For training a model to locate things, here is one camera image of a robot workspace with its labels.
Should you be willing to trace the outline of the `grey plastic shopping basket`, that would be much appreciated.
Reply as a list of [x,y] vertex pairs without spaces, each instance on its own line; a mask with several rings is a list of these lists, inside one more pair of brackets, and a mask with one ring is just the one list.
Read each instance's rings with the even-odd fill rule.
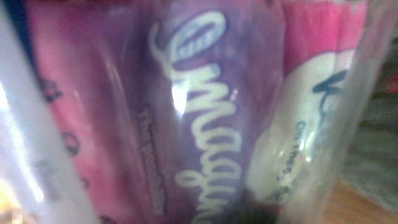
[[397,212],[397,32],[392,36],[341,177],[366,198]]

